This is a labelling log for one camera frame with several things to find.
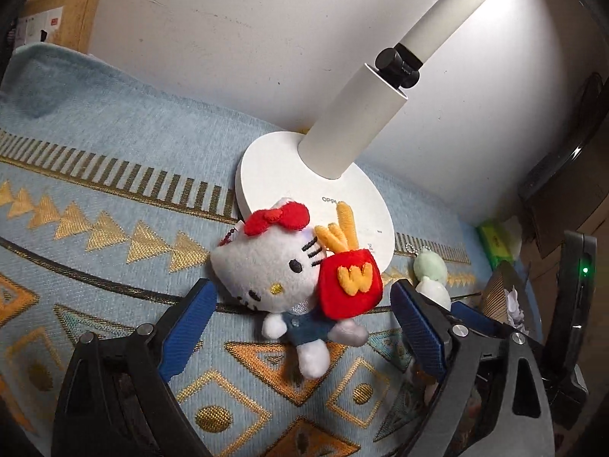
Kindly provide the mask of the green tissue box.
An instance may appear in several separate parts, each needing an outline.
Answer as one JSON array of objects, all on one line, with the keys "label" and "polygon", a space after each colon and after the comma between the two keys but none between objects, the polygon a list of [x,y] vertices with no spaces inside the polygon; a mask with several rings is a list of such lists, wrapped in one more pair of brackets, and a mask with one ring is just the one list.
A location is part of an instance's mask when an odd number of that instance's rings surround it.
[{"label": "green tissue box", "polygon": [[495,270],[502,262],[513,264],[522,247],[522,225],[513,216],[506,221],[487,220],[477,227],[485,256]]}]

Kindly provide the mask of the amber ribbed glass bowl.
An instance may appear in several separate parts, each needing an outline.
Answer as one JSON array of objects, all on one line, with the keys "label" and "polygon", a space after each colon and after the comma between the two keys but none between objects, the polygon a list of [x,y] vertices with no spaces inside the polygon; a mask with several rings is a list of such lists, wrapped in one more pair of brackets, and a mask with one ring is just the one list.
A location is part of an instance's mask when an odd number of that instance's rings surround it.
[{"label": "amber ribbed glass bowl", "polygon": [[493,271],[493,275],[482,292],[479,308],[487,317],[509,325],[504,290],[511,290],[513,287],[518,292],[520,307],[525,312],[528,336],[536,339],[541,332],[539,308],[535,294],[528,283],[528,275],[519,263],[511,264],[504,261]]}]

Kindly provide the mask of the white desk lamp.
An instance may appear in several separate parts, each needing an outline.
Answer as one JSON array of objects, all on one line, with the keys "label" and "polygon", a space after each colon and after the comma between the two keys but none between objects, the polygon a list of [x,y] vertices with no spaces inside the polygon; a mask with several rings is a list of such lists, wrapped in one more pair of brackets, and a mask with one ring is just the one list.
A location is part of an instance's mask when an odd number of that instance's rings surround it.
[{"label": "white desk lamp", "polygon": [[241,215],[290,197],[306,204],[312,224],[325,225],[335,202],[345,201],[360,243],[386,269],[394,254],[393,222],[355,161],[406,104],[422,65],[484,1],[438,0],[396,45],[354,73],[307,134],[277,131],[253,141],[235,173]]}]

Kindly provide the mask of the black wall monitor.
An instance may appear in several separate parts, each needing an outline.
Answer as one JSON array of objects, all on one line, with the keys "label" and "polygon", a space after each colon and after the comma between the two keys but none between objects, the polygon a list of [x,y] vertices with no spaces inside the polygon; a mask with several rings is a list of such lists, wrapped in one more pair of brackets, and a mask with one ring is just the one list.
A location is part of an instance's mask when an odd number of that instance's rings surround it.
[{"label": "black wall monitor", "polygon": [[608,80],[593,72],[580,88],[564,138],[525,176],[517,193],[529,201],[550,179],[579,156],[608,115]]}]

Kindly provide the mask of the cardboard pen box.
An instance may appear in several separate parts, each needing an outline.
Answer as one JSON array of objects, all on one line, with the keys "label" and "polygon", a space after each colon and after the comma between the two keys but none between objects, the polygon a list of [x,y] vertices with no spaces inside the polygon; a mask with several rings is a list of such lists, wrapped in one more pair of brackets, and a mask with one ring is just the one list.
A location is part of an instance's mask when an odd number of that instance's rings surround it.
[{"label": "cardboard pen box", "polygon": [[45,42],[89,52],[99,0],[28,0],[16,21],[14,47]]}]

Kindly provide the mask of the hello kitty plush toy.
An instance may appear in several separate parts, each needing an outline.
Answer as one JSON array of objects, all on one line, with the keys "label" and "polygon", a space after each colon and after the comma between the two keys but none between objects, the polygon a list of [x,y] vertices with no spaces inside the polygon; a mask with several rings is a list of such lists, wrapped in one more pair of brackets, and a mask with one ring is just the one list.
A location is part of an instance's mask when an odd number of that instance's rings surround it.
[{"label": "hello kitty plush toy", "polygon": [[265,339],[289,340],[308,380],[327,373],[328,342],[367,342],[355,320],[383,297],[380,268],[360,246],[351,206],[340,201],[335,212],[335,221],[314,226],[304,204],[282,199],[238,223],[210,254],[224,288],[264,314]]}]

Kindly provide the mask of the upper dango plush skewer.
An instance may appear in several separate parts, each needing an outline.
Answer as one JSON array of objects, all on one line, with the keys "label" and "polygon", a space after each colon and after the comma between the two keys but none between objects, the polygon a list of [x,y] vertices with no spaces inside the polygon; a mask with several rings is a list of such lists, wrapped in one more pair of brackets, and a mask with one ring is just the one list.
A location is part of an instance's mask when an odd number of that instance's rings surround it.
[{"label": "upper dango plush skewer", "polygon": [[418,279],[415,290],[444,310],[451,310],[451,298],[446,288],[448,269],[442,257],[434,251],[423,249],[415,258],[413,269]]}]

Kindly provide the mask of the crumpled paper in bowl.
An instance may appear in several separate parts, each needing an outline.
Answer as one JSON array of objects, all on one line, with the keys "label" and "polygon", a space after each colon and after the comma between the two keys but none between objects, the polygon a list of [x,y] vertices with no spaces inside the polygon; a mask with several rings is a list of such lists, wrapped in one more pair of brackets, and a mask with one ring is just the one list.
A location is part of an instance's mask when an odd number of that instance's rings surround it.
[{"label": "crumpled paper in bowl", "polygon": [[525,312],[520,307],[516,288],[513,287],[511,290],[505,289],[504,294],[508,324],[517,331],[528,335],[528,328],[525,326]]}]

